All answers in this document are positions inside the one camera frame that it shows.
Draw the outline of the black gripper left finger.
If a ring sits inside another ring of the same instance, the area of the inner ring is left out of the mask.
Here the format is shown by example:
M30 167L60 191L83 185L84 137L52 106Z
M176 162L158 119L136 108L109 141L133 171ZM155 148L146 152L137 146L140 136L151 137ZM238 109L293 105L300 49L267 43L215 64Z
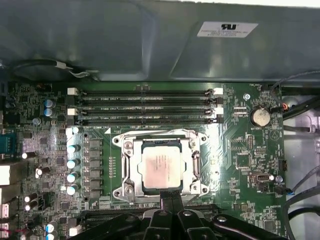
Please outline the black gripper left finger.
M70 240L169 240L173 214L172 191L160 193L160 209L139 218L125 213L107 220L91 229L71 236Z

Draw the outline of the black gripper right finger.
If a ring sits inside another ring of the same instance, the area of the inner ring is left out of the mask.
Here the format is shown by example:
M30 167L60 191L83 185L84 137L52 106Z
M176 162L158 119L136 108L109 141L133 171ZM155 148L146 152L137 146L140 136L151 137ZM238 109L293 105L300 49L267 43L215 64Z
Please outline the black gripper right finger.
M172 192L172 207L188 240L277 240L278 235L226 214L207 221L186 210L178 191Z

